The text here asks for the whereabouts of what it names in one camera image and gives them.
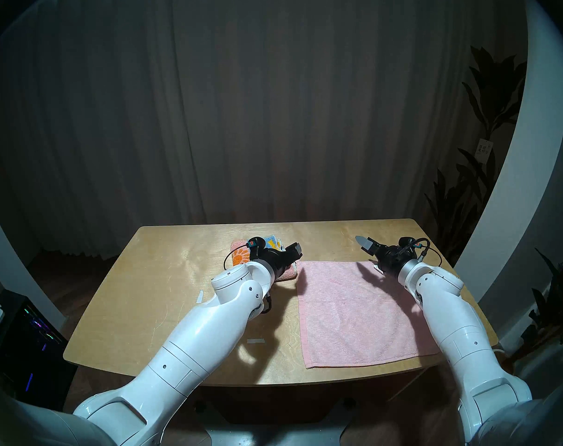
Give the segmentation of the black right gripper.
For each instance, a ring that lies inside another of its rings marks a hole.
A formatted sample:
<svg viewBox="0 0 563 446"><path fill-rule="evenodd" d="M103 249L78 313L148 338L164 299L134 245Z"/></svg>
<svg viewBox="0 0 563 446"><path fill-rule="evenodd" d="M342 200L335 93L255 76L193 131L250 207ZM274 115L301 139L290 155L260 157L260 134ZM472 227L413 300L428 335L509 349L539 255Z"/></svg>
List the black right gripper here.
<svg viewBox="0 0 563 446"><path fill-rule="evenodd" d="M384 276L398 278L407 263L420 263L416 249L422 243L422 238L402 237L398 245L392 246L380 244L370 237L355 236L355 240L364 252L377 258L377 266Z"/></svg>

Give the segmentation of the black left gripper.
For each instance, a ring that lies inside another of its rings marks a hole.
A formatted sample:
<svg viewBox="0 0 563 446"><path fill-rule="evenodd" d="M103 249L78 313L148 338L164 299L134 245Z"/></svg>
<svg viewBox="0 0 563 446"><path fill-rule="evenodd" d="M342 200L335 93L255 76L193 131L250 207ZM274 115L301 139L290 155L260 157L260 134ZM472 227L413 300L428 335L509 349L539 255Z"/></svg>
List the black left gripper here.
<svg viewBox="0 0 563 446"><path fill-rule="evenodd" d="M302 248L298 242L286 248L277 237L253 237L246 242L250 261L262 260L274 272L275 282L294 279L294 260L302 257Z"/></svg>

